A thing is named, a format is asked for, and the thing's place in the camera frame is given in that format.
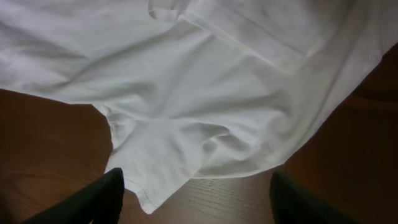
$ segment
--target clothing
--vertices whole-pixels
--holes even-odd
[[[93,104],[147,213],[283,164],[398,41],[392,0],[167,2],[0,0],[0,88]]]

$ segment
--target white cloth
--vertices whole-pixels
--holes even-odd
[[[91,103],[152,213],[283,164],[398,41],[393,0],[0,0],[0,88]]]

